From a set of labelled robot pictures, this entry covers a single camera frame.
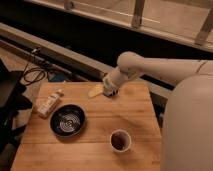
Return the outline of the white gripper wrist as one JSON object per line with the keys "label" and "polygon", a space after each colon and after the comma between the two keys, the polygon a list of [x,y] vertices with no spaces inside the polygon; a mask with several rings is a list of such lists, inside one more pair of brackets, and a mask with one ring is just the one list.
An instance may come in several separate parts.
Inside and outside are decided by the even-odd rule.
{"label": "white gripper wrist", "polygon": [[128,80],[127,74],[122,72],[118,67],[114,68],[103,78],[103,85],[95,85],[88,93],[90,98],[99,94],[114,93]]}

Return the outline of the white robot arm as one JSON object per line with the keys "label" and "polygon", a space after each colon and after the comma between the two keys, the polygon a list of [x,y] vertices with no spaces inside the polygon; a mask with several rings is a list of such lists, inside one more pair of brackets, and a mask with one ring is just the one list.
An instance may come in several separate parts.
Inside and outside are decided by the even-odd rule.
{"label": "white robot arm", "polygon": [[89,95],[113,96],[144,74],[174,86],[164,113],[160,171],[213,171],[213,60],[147,58],[127,51]]}

